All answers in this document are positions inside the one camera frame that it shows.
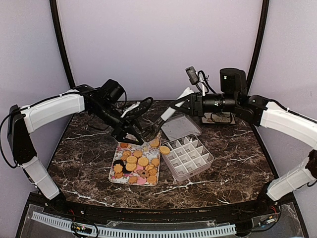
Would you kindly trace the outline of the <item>metal tongs white handle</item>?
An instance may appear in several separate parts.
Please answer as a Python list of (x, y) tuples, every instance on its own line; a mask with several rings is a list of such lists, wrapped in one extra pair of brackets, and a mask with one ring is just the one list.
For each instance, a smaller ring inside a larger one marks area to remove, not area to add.
[[(194, 93), (192, 89), (187, 87), (183, 93), (177, 98), (180, 99), (180, 101), (183, 101), (186, 96)], [(167, 122), (167, 120), (176, 112), (176, 110), (172, 109), (171, 107), (168, 107), (168, 109), (161, 114), (161, 116), (153, 122), (151, 125), (144, 128), (142, 131), (142, 138), (146, 142), (150, 142), (155, 139), (157, 134), (159, 133), (159, 130), (161, 127)]]

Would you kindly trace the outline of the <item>round sandwich biscuit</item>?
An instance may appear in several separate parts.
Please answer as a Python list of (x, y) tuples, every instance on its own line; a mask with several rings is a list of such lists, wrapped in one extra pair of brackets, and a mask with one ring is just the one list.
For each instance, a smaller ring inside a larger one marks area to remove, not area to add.
[(170, 148), (167, 146), (161, 146), (159, 150), (162, 154), (165, 154), (165, 155), (168, 155), (170, 153)]

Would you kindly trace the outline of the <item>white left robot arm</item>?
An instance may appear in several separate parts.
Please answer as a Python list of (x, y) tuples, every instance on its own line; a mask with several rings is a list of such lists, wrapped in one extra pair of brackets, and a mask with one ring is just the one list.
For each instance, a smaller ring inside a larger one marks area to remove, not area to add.
[(59, 216), (66, 216), (70, 206), (62, 199), (61, 189), (39, 158), (32, 135), (46, 128), (52, 131), (58, 122), (66, 121), (74, 114), (88, 112), (112, 128), (111, 135), (116, 141), (142, 145), (144, 141), (136, 130), (136, 116), (124, 116), (115, 108), (115, 103), (123, 94), (124, 88), (113, 79), (97, 88), (82, 84), (33, 104), (14, 105), (0, 123), (1, 126), (7, 125), (7, 141), (13, 158), (9, 162), (1, 149), (3, 160), (11, 169), (21, 168), (41, 194), (51, 201), (51, 209)]

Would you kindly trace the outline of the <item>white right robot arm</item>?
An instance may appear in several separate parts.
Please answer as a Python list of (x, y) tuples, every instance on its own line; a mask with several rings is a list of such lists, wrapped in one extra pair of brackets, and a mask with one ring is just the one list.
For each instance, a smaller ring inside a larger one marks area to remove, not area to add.
[(248, 95), (245, 72), (237, 68), (220, 70), (220, 94), (191, 93), (171, 103), (171, 107), (192, 117), (205, 113), (229, 112), (254, 126), (287, 134), (309, 145), (312, 150), (298, 166), (267, 183), (253, 211), (263, 215), (288, 193), (317, 180), (317, 122), (260, 95)]

